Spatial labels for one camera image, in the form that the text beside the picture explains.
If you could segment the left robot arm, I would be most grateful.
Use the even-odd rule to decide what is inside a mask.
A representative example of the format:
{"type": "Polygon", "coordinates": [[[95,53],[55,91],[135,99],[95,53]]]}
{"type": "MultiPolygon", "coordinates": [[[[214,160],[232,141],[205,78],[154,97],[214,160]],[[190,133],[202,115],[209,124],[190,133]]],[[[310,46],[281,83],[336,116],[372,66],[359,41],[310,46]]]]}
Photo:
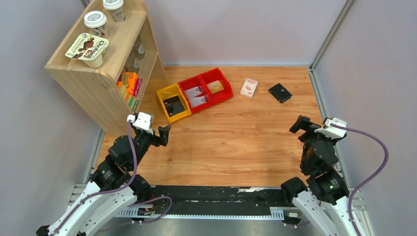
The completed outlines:
{"type": "Polygon", "coordinates": [[[138,164],[150,146],[166,146],[171,126],[143,130],[128,124],[135,136],[115,139],[105,160],[67,212],[51,225],[41,226],[38,236],[91,236],[126,207],[152,204],[150,184],[137,174],[138,164]]]}

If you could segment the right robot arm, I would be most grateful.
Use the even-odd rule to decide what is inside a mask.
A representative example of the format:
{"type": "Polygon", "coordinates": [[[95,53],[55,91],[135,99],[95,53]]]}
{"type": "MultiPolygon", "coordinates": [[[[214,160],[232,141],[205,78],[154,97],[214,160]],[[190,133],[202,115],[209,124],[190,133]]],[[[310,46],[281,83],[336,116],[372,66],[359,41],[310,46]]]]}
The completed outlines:
{"type": "Polygon", "coordinates": [[[296,206],[308,221],[324,236],[364,236],[356,211],[350,205],[350,192],[343,177],[335,169],[339,159],[335,144],[346,137],[346,122],[326,118],[324,125],[299,116],[289,129],[303,130],[301,172],[308,177],[303,182],[293,177],[281,184],[285,201],[296,206]]]}

